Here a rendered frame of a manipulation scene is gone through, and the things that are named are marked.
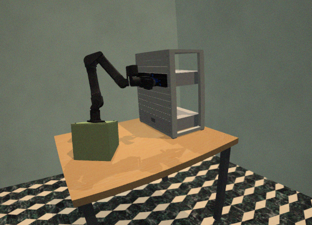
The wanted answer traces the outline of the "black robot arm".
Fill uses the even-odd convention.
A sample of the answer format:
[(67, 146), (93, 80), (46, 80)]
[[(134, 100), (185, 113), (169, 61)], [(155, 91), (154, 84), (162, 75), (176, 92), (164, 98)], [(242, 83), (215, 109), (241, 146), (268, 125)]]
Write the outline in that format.
[[(103, 106), (103, 97), (101, 96), (101, 92), (99, 89), (98, 78), (96, 73), (96, 67), (99, 63), (104, 70), (112, 77), (112, 79), (116, 82), (119, 87), (125, 88), (130, 86), (141, 86), (140, 87), (153, 87), (156, 84), (155, 79), (150, 79), (149, 76), (140, 76), (138, 75), (138, 66), (130, 65), (126, 66), (126, 76), (125, 79), (113, 66), (112, 64), (104, 57), (101, 51), (85, 56), (84, 64), (86, 67), (86, 71), (88, 74), (88, 80), (91, 90), (91, 102), (92, 105), (90, 107), (90, 120), (87, 122), (90, 123), (105, 123), (105, 121), (100, 118), (100, 110), (99, 108)], [(94, 66), (95, 65), (95, 66)], [(130, 82), (128, 82), (128, 77)]]

